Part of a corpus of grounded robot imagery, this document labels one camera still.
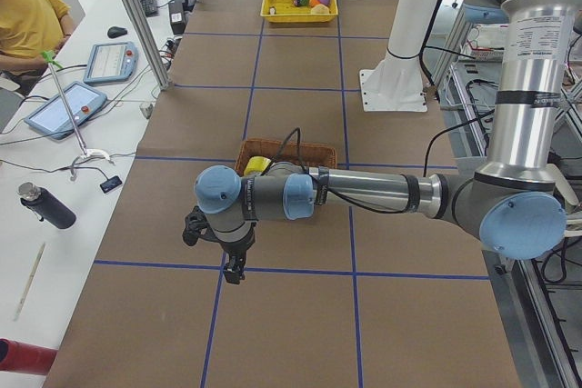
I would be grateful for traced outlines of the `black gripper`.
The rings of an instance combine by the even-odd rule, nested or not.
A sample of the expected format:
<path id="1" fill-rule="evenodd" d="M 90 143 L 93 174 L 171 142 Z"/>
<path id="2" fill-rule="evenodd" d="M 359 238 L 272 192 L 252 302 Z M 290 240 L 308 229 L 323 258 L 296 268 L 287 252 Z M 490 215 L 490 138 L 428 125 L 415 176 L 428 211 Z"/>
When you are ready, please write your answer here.
<path id="1" fill-rule="evenodd" d="M 223 265 L 223 276 L 228 284 L 240 284 L 246 279 L 246 253 L 255 243 L 255 226 L 245 224 L 228 235 L 229 241 L 222 243 L 228 255 L 228 261 Z"/>

